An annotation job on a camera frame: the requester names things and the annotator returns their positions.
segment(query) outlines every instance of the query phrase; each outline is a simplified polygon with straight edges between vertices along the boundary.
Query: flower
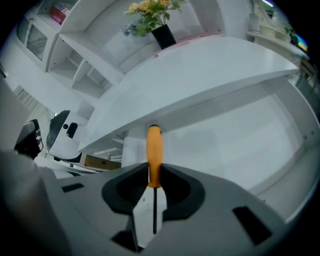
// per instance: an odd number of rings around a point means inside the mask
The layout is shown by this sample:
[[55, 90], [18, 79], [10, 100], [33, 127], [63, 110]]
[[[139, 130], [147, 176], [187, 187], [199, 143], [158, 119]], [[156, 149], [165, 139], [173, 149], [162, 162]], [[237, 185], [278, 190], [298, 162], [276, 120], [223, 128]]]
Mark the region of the flower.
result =
[[138, 9], [138, 4], [136, 2], [133, 2], [130, 6], [129, 6], [129, 12], [133, 13], [134, 11], [136, 11]]
[[148, 0], [142, 1], [138, 4], [138, 9], [140, 11], [146, 12], [148, 10], [150, 2]]
[[159, 3], [163, 6], [171, 5], [171, 0], [159, 0]]

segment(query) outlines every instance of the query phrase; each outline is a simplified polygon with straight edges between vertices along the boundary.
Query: flower pot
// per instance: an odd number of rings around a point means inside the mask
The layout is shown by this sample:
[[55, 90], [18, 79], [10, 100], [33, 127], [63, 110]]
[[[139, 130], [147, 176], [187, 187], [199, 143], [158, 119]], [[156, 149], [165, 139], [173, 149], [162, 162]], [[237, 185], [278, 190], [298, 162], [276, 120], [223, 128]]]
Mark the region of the flower pot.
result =
[[153, 34], [161, 49], [176, 44], [176, 40], [167, 24], [152, 30], [151, 33]]

